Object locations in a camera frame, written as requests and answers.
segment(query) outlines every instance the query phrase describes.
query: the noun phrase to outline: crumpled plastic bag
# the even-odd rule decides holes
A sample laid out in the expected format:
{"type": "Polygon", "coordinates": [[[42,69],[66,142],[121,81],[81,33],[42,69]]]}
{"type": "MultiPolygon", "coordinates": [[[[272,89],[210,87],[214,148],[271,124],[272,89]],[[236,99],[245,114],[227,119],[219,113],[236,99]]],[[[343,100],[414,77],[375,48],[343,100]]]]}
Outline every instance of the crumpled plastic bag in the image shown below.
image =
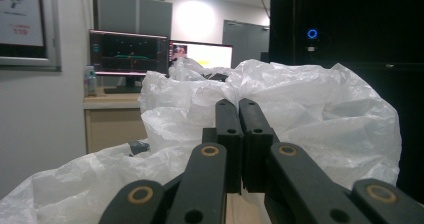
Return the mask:
{"type": "MultiPolygon", "coordinates": [[[[123,145],[35,174],[0,201],[0,223],[98,222],[125,184],[164,184],[183,172],[202,129],[215,126],[215,103],[224,98],[236,107],[243,98],[257,102],[280,141],[300,145],[342,186],[368,177],[396,183],[397,112],[342,65],[248,60],[227,73],[225,83],[198,78],[208,71],[195,63],[173,68],[170,78],[149,72],[143,81],[139,102],[151,154],[128,157],[123,145]]],[[[270,223],[263,195],[229,194],[227,223],[270,223]]]]}

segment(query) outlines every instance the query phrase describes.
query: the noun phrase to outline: white monitor screen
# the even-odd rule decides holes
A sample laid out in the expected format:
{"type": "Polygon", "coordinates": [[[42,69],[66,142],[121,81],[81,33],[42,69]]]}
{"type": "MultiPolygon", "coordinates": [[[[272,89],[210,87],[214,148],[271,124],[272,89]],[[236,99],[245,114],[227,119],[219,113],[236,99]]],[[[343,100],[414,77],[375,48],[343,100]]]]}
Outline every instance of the white monitor screen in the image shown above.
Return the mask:
{"type": "Polygon", "coordinates": [[[210,43],[170,41],[169,60],[178,57],[188,57],[205,68],[231,68],[233,46],[210,43]]]}

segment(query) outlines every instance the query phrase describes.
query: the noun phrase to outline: poster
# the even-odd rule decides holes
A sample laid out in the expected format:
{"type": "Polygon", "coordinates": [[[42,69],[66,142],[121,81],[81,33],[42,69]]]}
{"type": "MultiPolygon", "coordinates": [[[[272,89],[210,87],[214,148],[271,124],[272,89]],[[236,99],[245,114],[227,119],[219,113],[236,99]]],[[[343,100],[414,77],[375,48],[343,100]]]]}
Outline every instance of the poster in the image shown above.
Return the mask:
{"type": "Polygon", "coordinates": [[[43,46],[40,0],[0,0],[0,44],[43,46]]]}

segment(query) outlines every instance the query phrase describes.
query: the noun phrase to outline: desk top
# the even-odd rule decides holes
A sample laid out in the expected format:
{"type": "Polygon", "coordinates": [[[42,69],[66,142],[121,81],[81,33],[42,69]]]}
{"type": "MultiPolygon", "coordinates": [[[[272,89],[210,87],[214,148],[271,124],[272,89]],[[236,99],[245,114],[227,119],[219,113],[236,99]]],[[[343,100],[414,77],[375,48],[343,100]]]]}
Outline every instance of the desk top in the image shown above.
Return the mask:
{"type": "Polygon", "coordinates": [[[140,93],[105,94],[102,88],[97,93],[95,97],[84,97],[84,109],[140,108],[140,93]]]}

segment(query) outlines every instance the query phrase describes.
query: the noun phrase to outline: desk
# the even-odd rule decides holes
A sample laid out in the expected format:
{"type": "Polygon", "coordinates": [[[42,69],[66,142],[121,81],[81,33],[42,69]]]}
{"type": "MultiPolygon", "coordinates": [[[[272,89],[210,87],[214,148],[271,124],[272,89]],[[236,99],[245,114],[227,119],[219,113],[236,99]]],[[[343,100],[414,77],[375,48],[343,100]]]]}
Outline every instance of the desk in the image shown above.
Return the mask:
{"type": "Polygon", "coordinates": [[[147,137],[137,102],[139,93],[97,93],[84,98],[87,153],[147,137]]]}

